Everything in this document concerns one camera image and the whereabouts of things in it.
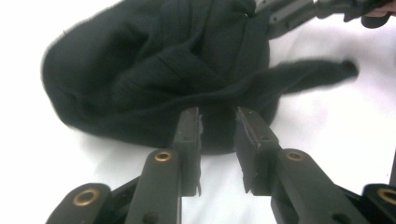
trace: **white background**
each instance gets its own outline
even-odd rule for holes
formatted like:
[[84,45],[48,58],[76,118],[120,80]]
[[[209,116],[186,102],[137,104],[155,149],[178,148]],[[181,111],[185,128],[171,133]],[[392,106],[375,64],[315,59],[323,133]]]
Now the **white background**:
[[[1,222],[45,223],[72,189],[112,189],[140,175],[152,148],[64,126],[44,93],[46,48],[115,0],[6,1],[0,6]],[[388,183],[396,147],[396,20],[368,30],[341,16],[312,20],[274,40],[272,65],[353,59],[361,74],[326,90],[284,97],[272,125],[281,146],[308,152],[335,184],[361,193]],[[245,194],[234,154],[203,156],[203,195],[183,199],[183,223],[275,223],[269,198]]]

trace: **black cloth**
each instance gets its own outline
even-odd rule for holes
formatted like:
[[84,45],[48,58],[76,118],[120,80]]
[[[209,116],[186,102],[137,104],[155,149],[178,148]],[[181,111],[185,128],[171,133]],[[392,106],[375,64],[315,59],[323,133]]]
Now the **black cloth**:
[[330,85],[353,63],[268,68],[269,14],[254,0],[124,0],[52,45],[42,80],[59,118],[84,132],[168,147],[180,112],[199,106],[203,148],[233,145],[234,108],[271,122],[283,93]]

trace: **dark green fabric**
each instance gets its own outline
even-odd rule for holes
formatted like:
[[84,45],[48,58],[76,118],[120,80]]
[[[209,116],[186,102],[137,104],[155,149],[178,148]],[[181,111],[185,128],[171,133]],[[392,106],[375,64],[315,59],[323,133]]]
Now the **dark green fabric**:
[[84,132],[167,147],[199,106],[206,150],[233,145],[237,106],[271,122],[283,93],[357,75],[352,63],[268,68],[268,13],[253,0],[125,0],[49,48],[42,79],[59,118]]

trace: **human hand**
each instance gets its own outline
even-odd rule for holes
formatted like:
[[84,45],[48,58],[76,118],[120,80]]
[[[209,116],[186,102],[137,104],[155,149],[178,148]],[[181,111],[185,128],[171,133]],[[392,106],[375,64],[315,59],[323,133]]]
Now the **human hand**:
[[385,4],[382,7],[376,8],[366,16],[368,17],[383,17],[386,16],[388,13],[391,13],[393,16],[396,16],[396,0]]

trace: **white surface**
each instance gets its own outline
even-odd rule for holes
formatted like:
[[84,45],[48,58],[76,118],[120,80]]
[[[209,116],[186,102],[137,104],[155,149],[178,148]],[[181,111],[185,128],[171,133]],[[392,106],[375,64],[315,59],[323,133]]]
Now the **white surface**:
[[[116,188],[138,176],[152,149],[65,127],[40,81],[47,46],[114,0],[6,1],[0,13],[1,222],[45,223],[72,189]],[[313,20],[272,41],[272,64],[354,59],[354,82],[284,97],[272,125],[282,147],[308,152],[338,185],[361,193],[387,183],[396,147],[396,20],[376,30],[342,17]],[[203,156],[203,195],[183,199],[183,223],[275,223],[269,198],[246,195],[234,154]]]

